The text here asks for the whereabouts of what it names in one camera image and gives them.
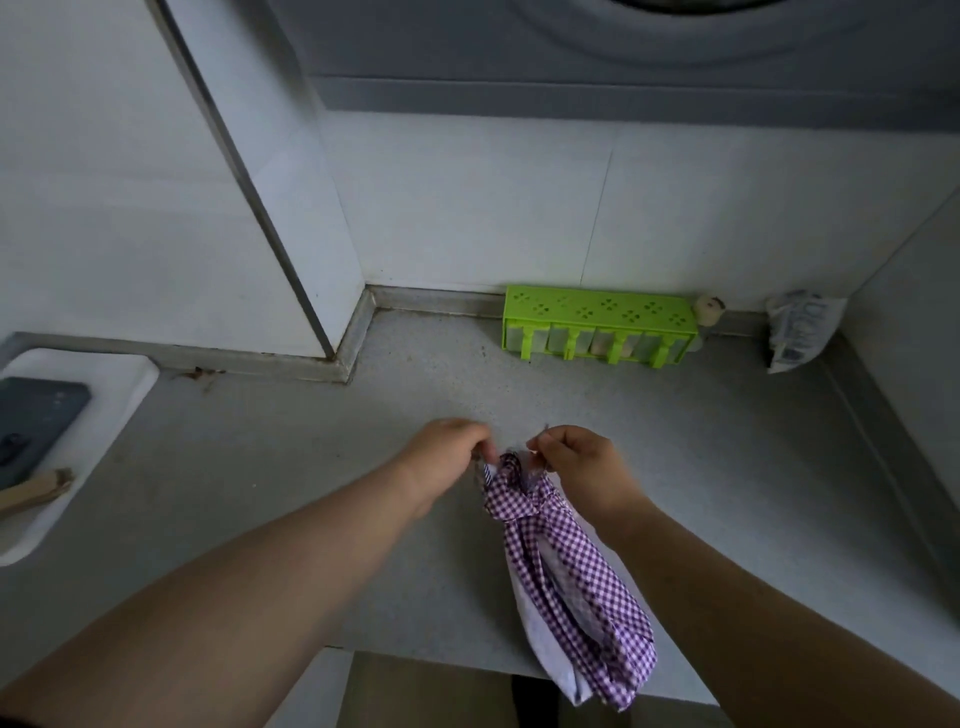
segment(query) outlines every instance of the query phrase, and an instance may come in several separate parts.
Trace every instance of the wooden handle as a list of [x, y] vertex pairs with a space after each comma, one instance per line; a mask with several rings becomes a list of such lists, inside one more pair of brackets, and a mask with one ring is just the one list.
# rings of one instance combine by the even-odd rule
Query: wooden handle
[[61, 468], [35, 475], [25, 483], [5, 488], [0, 491], [0, 516], [8, 516], [53, 500], [70, 489], [73, 478], [73, 471]]

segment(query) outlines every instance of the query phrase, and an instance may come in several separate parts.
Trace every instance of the drawstring bag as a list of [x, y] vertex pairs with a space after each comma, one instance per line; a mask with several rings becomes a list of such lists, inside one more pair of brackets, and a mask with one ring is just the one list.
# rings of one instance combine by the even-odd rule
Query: drawstring bag
[[482, 468], [484, 507], [503, 522], [516, 606], [543, 669], [574, 705], [622, 711], [657, 663], [650, 620], [531, 453]]

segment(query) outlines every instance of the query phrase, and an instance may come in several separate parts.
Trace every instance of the forearm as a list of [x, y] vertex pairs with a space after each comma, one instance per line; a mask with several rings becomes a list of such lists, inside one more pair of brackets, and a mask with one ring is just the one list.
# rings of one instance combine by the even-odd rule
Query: forearm
[[260, 726], [418, 508], [388, 465], [174, 571], [0, 693], [42, 726]]
[[960, 703], [705, 544], [646, 498], [598, 527], [738, 728], [960, 724]]

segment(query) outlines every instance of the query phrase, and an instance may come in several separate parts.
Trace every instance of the gray appliance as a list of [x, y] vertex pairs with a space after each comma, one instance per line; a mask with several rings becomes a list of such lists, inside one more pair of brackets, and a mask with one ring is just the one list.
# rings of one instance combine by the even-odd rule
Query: gray appliance
[[333, 109], [956, 131], [958, 0], [270, 0]]

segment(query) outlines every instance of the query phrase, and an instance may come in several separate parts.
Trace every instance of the lime green container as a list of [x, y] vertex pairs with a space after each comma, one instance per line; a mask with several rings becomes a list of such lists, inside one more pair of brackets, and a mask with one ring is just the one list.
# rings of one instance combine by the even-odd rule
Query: lime green container
[[675, 296], [512, 285], [503, 307], [503, 348], [640, 361], [659, 369], [679, 364], [697, 335], [690, 304]]

